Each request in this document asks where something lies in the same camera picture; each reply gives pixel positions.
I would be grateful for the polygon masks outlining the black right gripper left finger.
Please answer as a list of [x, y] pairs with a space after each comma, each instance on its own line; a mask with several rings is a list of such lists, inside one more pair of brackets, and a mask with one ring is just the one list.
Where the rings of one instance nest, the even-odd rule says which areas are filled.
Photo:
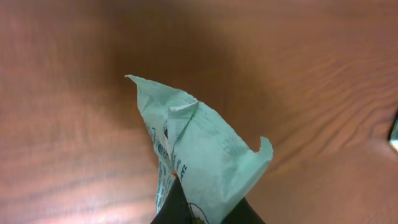
[[192, 224], [192, 216], [181, 183], [175, 179], [163, 207], [150, 224]]

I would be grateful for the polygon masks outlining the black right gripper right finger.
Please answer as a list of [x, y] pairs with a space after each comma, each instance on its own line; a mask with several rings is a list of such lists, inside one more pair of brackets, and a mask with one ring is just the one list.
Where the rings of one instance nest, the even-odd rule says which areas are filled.
[[221, 224], [266, 224], [244, 197]]

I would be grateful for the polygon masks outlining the mint green snack packet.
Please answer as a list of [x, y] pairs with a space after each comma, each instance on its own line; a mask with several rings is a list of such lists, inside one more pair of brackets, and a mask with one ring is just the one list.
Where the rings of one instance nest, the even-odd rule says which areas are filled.
[[156, 209], [165, 207], [179, 181], [188, 212], [200, 223], [221, 223], [263, 175], [273, 157], [261, 138], [250, 150], [213, 109], [183, 90], [128, 76], [137, 86], [137, 107], [159, 158]]

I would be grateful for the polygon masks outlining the green Kleenex tissue pack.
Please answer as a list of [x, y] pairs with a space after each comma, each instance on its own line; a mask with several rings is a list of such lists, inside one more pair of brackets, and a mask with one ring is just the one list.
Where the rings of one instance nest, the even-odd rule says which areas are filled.
[[398, 136], [397, 136], [397, 127], [398, 127], [398, 115], [397, 113], [394, 116], [394, 122], [391, 126], [390, 134], [389, 134], [389, 145], [395, 152], [398, 152]]

